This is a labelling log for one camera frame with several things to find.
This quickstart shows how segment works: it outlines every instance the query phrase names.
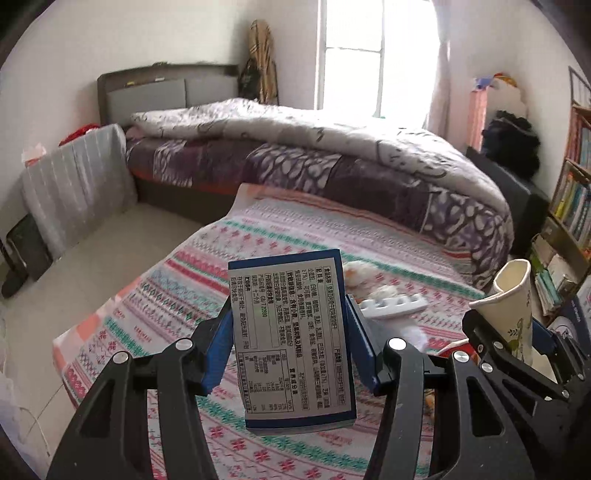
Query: floor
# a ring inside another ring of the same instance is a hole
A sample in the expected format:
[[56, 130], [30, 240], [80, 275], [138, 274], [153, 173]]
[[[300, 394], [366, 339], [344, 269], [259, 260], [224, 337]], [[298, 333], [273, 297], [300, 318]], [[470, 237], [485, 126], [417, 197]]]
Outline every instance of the floor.
[[[198, 229], [197, 223], [172, 213], [136, 205], [108, 220], [38, 282], [28, 283], [4, 301], [6, 374], [15, 382], [21, 406], [38, 420], [52, 455], [74, 409], [53, 367], [51, 341]], [[31, 431], [33, 420], [24, 421], [27, 432]]]

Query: bookshelf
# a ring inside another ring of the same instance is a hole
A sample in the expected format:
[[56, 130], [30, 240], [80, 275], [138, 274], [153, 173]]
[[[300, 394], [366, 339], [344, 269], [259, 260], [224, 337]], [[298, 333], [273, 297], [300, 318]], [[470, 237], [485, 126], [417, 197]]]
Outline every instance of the bookshelf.
[[[569, 136], [541, 237], [565, 260], [573, 283], [560, 292], [559, 303], [555, 301], [549, 309], [545, 316], [548, 323], [576, 295], [591, 273], [591, 86], [573, 69], [570, 69], [570, 83]], [[543, 287], [536, 284], [535, 276], [534, 284], [541, 296]]]

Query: gray headboard panel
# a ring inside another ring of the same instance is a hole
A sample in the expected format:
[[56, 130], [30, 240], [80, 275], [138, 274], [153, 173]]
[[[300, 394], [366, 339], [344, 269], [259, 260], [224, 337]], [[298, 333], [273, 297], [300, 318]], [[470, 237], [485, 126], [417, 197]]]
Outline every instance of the gray headboard panel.
[[218, 102], [238, 96], [238, 66], [157, 63], [101, 75], [100, 123], [129, 126], [135, 112]]

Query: gray cloth cover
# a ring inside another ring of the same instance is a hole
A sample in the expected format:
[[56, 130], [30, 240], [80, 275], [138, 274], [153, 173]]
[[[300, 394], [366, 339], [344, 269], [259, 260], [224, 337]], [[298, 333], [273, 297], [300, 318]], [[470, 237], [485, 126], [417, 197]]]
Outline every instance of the gray cloth cover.
[[25, 201], [54, 259], [137, 202], [118, 125], [93, 130], [25, 168]]

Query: metal screw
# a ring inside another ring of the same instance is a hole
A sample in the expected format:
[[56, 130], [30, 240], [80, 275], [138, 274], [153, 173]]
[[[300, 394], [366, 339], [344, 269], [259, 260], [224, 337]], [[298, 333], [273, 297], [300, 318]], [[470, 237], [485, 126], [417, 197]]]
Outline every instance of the metal screw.
[[470, 360], [470, 355], [468, 355], [466, 352], [462, 352], [461, 350], [453, 352], [453, 357], [461, 364], [465, 364]]
[[129, 360], [129, 354], [127, 352], [117, 352], [113, 355], [113, 361], [116, 364], [124, 364], [127, 360]]
[[181, 338], [177, 343], [176, 343], [176, 348], [177, 350], [189, 350], [192, 346], [193, 346], [193, 342], [191, 340], [189, 340], [188, 338]]
[[388, 342], [388, 346], [392, 350], [404, 350], [406, 348], [406, 342], [401, 338], [392, 338]]

